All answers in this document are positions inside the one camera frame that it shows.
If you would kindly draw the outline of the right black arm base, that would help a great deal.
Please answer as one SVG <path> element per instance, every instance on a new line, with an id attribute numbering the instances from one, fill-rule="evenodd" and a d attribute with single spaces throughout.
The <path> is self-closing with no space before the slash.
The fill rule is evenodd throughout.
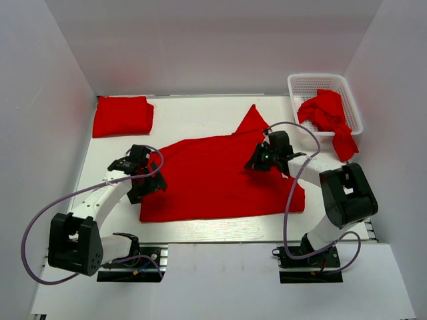
<path id="1" fill-rule="evenodd" d="M 335 247 L 307 259 L 291 259 L 284 247 L 276 247 L 272 255 L 278 259 L 281 284 L 342 283 L 338 250 Z"/>

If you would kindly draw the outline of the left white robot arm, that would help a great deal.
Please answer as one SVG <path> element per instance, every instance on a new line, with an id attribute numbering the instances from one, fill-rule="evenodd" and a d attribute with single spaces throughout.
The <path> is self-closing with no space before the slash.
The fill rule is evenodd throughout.
<path id="1" fill-rule="evenodd" d="M 92 276 L 104 264 L 137 264 L 141 258 L 139 239 L 130 233 L 102 237 L 100 229 L 107 216 L 122 200 L 132 205 L 167 184 L 158 165 L 151 161 L 152 149 L 133 145 L 128 153 L 113 161 L 101 185 L 70 213 L 56 214 L 50 224 L 48 264 L 51 267 Z"/>

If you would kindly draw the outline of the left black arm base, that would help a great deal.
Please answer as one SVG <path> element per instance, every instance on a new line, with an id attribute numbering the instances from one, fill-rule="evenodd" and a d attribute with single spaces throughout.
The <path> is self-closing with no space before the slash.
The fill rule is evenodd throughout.
<path id="1" fill-rule="evenodd" d="M 160 283 L 162 277 L 151 260 L 154 260 L 162 275 L 167 268 L 167 245 L 140 245 L 137 259 L 124 263 L 107 263 L 97 273 L 98 283 Z"/>

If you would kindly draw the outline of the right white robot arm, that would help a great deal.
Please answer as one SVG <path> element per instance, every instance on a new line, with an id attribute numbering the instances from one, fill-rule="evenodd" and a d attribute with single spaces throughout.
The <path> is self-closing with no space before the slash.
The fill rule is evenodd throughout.
<path id="1" fill-rule="evenodd" d="M 285 131 L 264 130 L 264 140 L 245 168 L 269 171 L 276 168 L 282 175 L 292 178 L 292 186 L 286 202 L 288 214 L 300 179 L 321 189 L 325 215 L 301 240 L 300 254 L 293 255 L 288 247 L 287 222 L 284 218 L 284 251 L 293 260 L 303 260 L 315 266 L 324 260 L 326 251 L 350 234 L 350 229 L 377 214 L 378 202 L 370 184 L 357 163 L 333 167 L 316 160 L 317 153 L 295 153 Z"/>

